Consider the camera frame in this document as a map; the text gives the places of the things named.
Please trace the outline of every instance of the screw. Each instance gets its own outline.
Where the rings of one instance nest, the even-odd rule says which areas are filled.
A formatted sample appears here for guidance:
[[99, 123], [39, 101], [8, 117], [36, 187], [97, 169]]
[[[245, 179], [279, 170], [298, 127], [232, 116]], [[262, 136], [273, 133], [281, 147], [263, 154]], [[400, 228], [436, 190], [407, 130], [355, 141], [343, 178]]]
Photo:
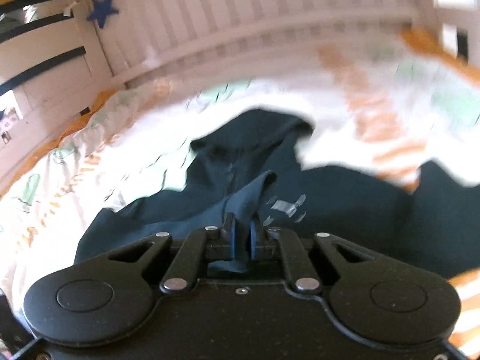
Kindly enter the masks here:
[[245, 288], [245, 287], [237, 288], [235, 290], [235, 293], [237, 295], [247, 295], [248, 294], [248, 288]]
[[295, 282], [300, 291], [313, 291], [320, 287], [320, 282], [312, 277], [302, 277]]
[[170, 291], [180, 291], [187, 288], [188, 283], [180, 277], [174, 277], [173, 279], [165, 280], [163, 286]]

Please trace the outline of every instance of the white bedding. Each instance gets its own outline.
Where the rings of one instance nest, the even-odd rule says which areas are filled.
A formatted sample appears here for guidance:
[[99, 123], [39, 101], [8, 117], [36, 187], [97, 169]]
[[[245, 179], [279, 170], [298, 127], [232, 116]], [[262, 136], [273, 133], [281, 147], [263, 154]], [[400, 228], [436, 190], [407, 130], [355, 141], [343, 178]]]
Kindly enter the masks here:
[[478, 91], [399, 38], [259, 52], [191, 69], [114, 95], [3, 197], [0, 287], [13, 308], [22, 308], [35, 281], [73, 263], [101, 208], [182, 190], [191, 140], [257, 107], [316, 126], [298, 143], [304, 168], [340, 164], [408, 188], [419, 166], [435, 159], [458, 182], [480, 183]]

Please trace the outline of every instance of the mattress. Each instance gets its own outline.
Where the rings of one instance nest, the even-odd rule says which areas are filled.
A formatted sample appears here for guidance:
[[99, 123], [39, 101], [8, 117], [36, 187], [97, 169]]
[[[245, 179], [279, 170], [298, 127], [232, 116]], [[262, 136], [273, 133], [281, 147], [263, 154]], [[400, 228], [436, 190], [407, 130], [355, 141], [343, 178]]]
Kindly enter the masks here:
[[[413, 191], [419, 167], [440, 164], [480, 184], [480, 94], [438, 58], [400, 36], [284, 46], [170, 73], [117, 92], [0, 201], [0, 287], [20, 313], [28, 288], [70, 266], [102, 208], [117, 211], [162, 189], [181, 191], [190, 142], [248, 109], [315, 125], [297, 144], [303, 169], [337, 164]], [[480, 351], [480, 276], [454, 281], [466, 306], [452, 342]]]

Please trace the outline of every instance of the bed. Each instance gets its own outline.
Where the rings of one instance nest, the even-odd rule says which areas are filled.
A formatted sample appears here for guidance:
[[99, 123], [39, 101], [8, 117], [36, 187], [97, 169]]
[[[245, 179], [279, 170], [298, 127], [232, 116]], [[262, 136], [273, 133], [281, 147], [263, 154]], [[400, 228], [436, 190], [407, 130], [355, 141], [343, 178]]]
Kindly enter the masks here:
[[[73, 55], [10, 85], [24, 115], [0, 147], [0, 285], [19, 315], [35, 281], [73, 263], [101, 208], [181, 191], [190, 142], [248, 109], [315, 124], [298, 143], [303, 169], [340, 164], [411, 192], [434, 159], [457, 183], [480, 184], [474, 8], [435, 0], [113, 4], [120, 13], [104, 29], [85, 20], [89, 0], [65, 0], [68, 19], [0, 43], [0, 53], [31, 50], [0, 66], [3, 84]], [[444, 24], [467, 33], [469, 67], [438, 44]], [[62, 42], [51, 42], [58, 34]], [[63, 89], [45, 96], [58, 81]], [[464, 311], [451, 342], [476, 358], [480, 275], [451, 282]]]

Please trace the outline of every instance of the blue star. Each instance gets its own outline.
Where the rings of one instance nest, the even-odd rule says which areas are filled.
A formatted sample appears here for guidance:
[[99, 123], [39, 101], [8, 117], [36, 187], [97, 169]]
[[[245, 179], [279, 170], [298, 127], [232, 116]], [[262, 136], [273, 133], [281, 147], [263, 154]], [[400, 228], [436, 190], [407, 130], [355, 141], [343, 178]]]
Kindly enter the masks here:
[[87, 17], [88, 21], [96, 20], [100, 28], [105, 27], [107, 17], [118, 15], [120, 12], [112, 7], [112, 0], [93, 0], [93, 11]]

